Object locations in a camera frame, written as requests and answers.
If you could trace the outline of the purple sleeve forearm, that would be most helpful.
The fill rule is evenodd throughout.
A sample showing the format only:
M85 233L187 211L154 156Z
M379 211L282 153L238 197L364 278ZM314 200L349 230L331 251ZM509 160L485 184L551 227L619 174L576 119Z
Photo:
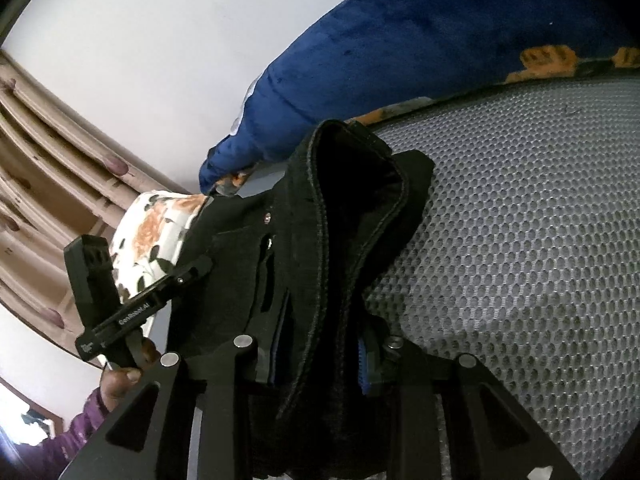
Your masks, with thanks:
M100 389L88 396L84 409L57 437L36 445L17 444L1 430L1 478L56 480L106 419Z

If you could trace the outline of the person's left hand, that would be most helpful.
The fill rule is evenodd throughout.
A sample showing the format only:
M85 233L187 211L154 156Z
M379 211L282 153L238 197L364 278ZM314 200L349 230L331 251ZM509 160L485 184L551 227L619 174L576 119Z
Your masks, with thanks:
M142 365L139 367L118 370L104 368L100 380L100 398L107 411L114 411L126 394L140 382L142 375L160 358L156 345L148 338L142 339L141 351Z

